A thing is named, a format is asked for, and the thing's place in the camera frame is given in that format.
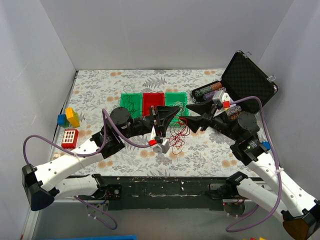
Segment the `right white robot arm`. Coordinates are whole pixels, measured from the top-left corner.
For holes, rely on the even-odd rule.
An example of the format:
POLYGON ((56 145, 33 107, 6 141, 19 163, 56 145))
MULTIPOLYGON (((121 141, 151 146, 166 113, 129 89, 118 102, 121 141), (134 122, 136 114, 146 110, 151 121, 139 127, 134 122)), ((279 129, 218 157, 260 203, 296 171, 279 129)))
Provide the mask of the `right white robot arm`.
POLYGON ((237 172, 227 179, 226 192, 232 199, 245 197, 275 216, 295 240, 307 240, 320 228, 320 202, 304 191, 281 167, 274 147, 267 148, 257 133, 259 126, 253 113, 241 111, 231 120, 224 110, 229 101, 209 100, 188 104, 197 116, 183 117, 190 130, 208 127, 234 140, 233 155, 255 172, 270 188, 268 191, 247 175, 237 172))

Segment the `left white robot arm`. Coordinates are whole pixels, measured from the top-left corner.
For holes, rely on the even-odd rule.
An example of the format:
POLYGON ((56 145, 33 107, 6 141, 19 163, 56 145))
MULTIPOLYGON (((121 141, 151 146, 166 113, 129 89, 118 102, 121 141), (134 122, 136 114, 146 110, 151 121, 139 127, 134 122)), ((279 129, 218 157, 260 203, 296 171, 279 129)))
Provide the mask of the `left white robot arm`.
POLYGON ((111 113, 102 109, 102 129, 83 144, 72 151, 65 149, 63 156, 45 164, 34 166, 26 162, 21 175, 30 209, 39 211, 56 199, 79 195, 103 199, 106 187, 96 176, 73 174, 118 153, 125 144, 167 153, 170 144, 166 131, 179 111, 178 106, 152 106, 149 115, 133 119, 124 107, 117 107, 111 113))

